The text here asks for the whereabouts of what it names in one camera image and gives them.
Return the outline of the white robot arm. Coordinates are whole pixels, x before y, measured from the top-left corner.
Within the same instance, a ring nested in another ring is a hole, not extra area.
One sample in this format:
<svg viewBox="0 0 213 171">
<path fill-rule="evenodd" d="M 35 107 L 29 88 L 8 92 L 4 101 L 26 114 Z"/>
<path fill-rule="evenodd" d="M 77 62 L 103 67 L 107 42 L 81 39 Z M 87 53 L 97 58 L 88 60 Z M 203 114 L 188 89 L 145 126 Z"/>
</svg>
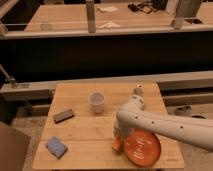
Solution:
<svg viewBox="0 0 213 171">
<path fill-rule="evenodd" d="M 130 96 L 119 107 L 114 123 L 114 134 L 126 138 L 134 128 L 213 151 L 213 120 L 145 111 L 144 100 L 139 95 Z"/>
</svg>

